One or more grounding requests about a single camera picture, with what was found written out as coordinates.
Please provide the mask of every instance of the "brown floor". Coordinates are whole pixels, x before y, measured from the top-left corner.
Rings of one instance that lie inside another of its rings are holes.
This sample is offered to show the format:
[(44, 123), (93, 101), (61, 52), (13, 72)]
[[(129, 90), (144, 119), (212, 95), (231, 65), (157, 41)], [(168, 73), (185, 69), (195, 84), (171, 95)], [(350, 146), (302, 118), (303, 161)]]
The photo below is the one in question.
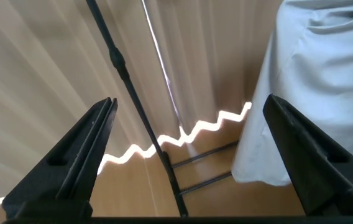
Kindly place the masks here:
[[(239, 138), (243, 123), (226, 121), (217, 132), (202, 131), (188, 147), (163, 145), (173, 163)], [(181, 188), (229, 171), (235, 148), (226, 149), (175, 169)], [(184, 196), (190, 216), (303, 215), (292, 185), (261, 182), (238, 184), (227, 177)], [(94, 216), (179, 216), (167, 174), (158, 156), (134, 155), (122, 165), (106, 164), (91, 197)]]

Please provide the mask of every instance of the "black stand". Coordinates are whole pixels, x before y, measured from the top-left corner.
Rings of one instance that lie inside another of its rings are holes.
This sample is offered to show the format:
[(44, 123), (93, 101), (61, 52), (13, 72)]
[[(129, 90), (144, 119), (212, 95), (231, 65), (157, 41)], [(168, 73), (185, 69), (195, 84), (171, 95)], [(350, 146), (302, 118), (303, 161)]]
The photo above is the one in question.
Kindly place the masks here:
[(232, 142), (226, 146), (213, 149), (209, 152), (206, 152), (204, 154), (192, 157), (190, 159), (187, 159), (185, 161), (179, 162), (175, 165), (172, 165), (170, 158), (166, 152), (163, 152), (162, 149), (160, 148), (160, 145), (157, 142), (156, 135), (153, 132), (153, 129), (149, 123), (149, 120), (147, 119), (147, 116), (145, 114), (144, 108), (142, 107), (142, 104), (140, 103), (139, 97), (135, 91), (135, 88), (129, 78), (129, 73), (126, 68), (126, 62), (120, 53), (119, 49), (114, 45), (114, 42), (112, 40), (112, 37), (109, 33), (108, 27), (106, 26), (106, 23), (103, 19), (103, 16), (101, 14), (101, 11), (99, 10), (98, 5), (96, 4), (95, 0), (86, 0), (89, 6), (89, 9), (92, 12), (93, 17), (95, 18), (95, 21), (98, 25), (99, 30), (102, 33), (103, 39), (106, 42), (106, 45), (108, 46), (109, 49), (109, 54), (110, 54), (110, 59), (113, 64), (113, 66), (116, 68), (118, 71), (122, 81), (126, 85), (126, 88), (128, 90), (128, 93), (131, 96), (132, 101), (134, 102), (134, 105), (139, 113), (139, 116), (142, 120), (142, 122), (145, 125), (146, 131), (150, 136), (150, 139), (153, 142), (154, 147), (156, 148), (156, 152), (158, 156), (160, 157), (160, 160), (167, 172), (168, 178), (171, 183), (172, 191), (174, 193), (174, 197), (176, 200), (176, 204), (178, 205), (179, 213), (181, 217), (187, 217), (188, 216), (188, 211), (186, 209), (185, 202), (183, 201), (182, 195), (187, 194), (193, 190), (197, 190), (199, 188), (202, 188), (204, 186), (207, 186), (209, 184), (212, 184), (213, 182), (216, 182), (218, 180), (222, 180), (223, 178), (229, 177), (231, 175), (231, 172), (227, 172), (225, 174), (219, 175), (217, 177), (214, 177), (212, 179), (206, 180), (200, 184), (196, 184), (194, 186), (188, 187), (187, 189), (180, 189), (177, 178), (175, 177), (175, 173), (173, 171), (174, 168), (177, 168), (179, 166), (185, 165), (189, 162), (195, 161), (197, 159), (201, 159), (205, 156), (208, 156), (210, 154), (213, 154), (215, 152), (222, 151), (224, 149), (230, 148), (231, 146), (235, 146), (237, 142)]

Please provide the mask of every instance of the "floor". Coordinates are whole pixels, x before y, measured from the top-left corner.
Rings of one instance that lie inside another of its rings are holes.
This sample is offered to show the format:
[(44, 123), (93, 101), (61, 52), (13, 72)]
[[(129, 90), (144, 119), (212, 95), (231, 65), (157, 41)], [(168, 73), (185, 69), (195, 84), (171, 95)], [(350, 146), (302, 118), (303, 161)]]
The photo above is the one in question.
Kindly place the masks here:
[[(187, 146), (163, 145), (173, 163), (239, 139), (244, 123), (226, 121), (219, 131), (202, 131)], [(231, 168), (236, 147), (175, 169), (181, 188), (197, 184)], [(192, 217), (304, 215), (292, 185), (261, 182), (238, 184), (233, 177), (184, 195)], [(157, 155), (134, 155), (125, 164), (106, 164), (91, 197), (97, 217), (177, 217), (177, 205), (167, 174)]]

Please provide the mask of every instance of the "beige curtain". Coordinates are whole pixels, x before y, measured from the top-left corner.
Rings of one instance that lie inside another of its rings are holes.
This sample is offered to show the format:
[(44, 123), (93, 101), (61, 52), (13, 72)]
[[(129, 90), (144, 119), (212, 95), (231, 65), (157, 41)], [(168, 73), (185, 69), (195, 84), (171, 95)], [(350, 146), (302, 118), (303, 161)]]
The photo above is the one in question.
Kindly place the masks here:
[[(97, 0), (157, 136), (250, 100), (280, 1)], [(150, 145), (84, 0), (0, 0), (0, 197), (95, 102), (119, 100), (106, 153)]]

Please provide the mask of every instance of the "hanging garment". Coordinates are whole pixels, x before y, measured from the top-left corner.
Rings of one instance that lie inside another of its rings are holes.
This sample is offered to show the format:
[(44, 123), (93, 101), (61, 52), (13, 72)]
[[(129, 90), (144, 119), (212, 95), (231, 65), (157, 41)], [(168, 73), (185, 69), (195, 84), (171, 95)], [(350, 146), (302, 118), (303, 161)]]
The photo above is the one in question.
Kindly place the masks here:
[(353, 154), (353, 1), (280, 6), (232, 168), (238, 182), (290, 183), (262, 113), (271, 93)]

